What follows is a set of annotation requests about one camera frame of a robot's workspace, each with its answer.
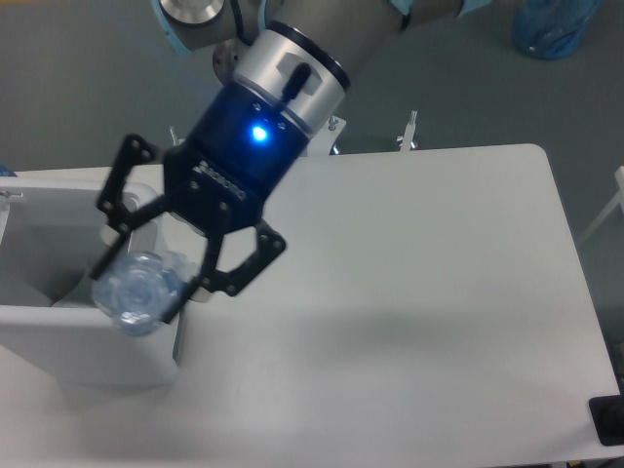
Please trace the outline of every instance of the black cable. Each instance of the black cable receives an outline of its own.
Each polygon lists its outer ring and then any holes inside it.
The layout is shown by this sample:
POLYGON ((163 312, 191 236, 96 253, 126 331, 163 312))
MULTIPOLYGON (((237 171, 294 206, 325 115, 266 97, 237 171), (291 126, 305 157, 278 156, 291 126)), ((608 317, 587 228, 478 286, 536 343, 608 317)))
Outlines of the black cable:
POLYGON ((234 23, 236 24, 236 37, 246 46, 251 46, 253 42, 245 38, 245 22, 243 21, 243 13, 241 12, 241 6, 238 0, 230 0, 230 5, 232 6, 232 13, 234 14, 234 23))
POLYGON ((409 13, 407 15, 403 15, 403 18, 401 19, 401 28, 399 29, 399 34, 402 34, 405 32, 405 30, 410 25, 410 21, 411 21, 411 9, 409 9, 409 13))

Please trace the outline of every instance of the plastic bottle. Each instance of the plastic bottle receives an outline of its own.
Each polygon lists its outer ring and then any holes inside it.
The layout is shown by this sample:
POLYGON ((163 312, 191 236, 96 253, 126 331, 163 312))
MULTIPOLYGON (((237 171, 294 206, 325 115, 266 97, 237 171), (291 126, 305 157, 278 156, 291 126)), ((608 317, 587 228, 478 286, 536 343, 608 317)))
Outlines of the plastic bottle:
POLYGON ((120 255, 92 289, 97 307, 132 336, 155 332, 196 265, 180 253, 120 255))
POLYGON ((516 13, 512 41, 537 59, 571 54, 600 0, 525 0, 516 13))

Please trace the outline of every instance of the black object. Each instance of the black object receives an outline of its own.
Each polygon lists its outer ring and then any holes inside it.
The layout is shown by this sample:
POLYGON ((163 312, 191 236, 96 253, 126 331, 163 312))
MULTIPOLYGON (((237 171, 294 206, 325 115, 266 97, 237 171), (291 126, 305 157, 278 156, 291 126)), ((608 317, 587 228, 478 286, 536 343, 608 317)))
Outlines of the black object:
POLYGON ((297 46, 316 59, 324 68, 326 68, 338 81, 338 83, 340 83, 340 86, 344 89, 344 91, 349 89, 351 86, 351 80, 349 80, 349 77, 338 62, 306 36, 301 34, 296 29, 279 21, 271 21, 266 28, 277 32, 294 42, 297 46))
POLYGON ((597 397, 589 401, 596 432, 604 446, 624 445, 624 397, 597 397))
POLYGON ((399 28, 399 34, 403 34, 408 29, 408 26, 411 22, 411 9, 409 9, 409 13, 407 15, 403 15, 401 18, 401 27, 399 28))
POLYGON ((232 6, 232 13, 234 14, 234 23, 236 25, 236 37, 246 46, 251 46, 254 42, 249 41, 245 37, 245 22, 243 21, 243 14, 241 13, 241 6, 238 0, 230 0, 232 6))
MULTIPOLYGON (((285 98, 298 94, 306 76, 309 70, 305 67, 293 74, 285 98)), ((97 200, 97 208, 107 215, 108 225, 119 238, 91 277, 99 278, 133 230, 172 212, 206 237, 208 244, 200 272, 185 285, 163 322, 170 322, 199 288, 238 294, 286 249, 286 241, 262 219, 262 211, 308 141, 267 102, 244 86, 230 83, 186 141, 164 153, 165 193, 131 212, 122 202, 126 179, 134 166, 153 162, 160 154, 140 136, 126 136, 97 200), (224 236, 251 226, 256 231, 255 252, 234 270, 217 270, 224 236)))

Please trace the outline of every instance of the robotic arm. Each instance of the robotic arm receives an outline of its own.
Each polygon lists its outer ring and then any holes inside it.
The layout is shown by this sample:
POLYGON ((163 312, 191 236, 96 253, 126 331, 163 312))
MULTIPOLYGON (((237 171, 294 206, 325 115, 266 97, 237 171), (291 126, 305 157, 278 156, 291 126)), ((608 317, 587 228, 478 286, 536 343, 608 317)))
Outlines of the robotic arm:
POLYGON ((235 36, 252 42, 271 18, 185 142, 163 153, 140 136, 127 136, 98 198, 98 209, 119 236, 92 271, 93 279, 132 231, 164 212, 208 240, 199 273, 166 311, 165 323, 200 288, 238 294, 286 249, 286 241, 262 218, 264 203, 373 51, 411 22, 457 13, 462 3, 472 8, 485 3, 419 0, 412 7, 411 0, 153 1, 179 50, 235 36), (130 212, 122 203, 127 176, 134 166, 160 159, 164 194, 130 212), (219 271, 224 236, 250 226, 256 231, 255 252, 238 268, 219 271))

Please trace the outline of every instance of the white box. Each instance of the white box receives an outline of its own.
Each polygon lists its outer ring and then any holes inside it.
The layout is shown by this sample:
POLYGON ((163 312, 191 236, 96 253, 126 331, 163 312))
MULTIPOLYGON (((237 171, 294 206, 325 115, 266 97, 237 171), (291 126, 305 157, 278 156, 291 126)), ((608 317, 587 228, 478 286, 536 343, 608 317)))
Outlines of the white box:
MULTIPOLYGON (((5 192, 0 200, 5 205, 4 210, 0 205, 0 345, 61 381, 171 383, 178 371, 181 322, 131 337, 115 329, 91 300, 91 280, 84 274, 106 248, 99 236, 106 219, 96 209, 100 187, 99 182, 0 177, 5 192)), ((125 202, 137 207, 156 192, 131 183, 125 195, 125 202)), ((151 221, 133 234, 129 249, 163 249, 160 231, 160 221, 151 221)))

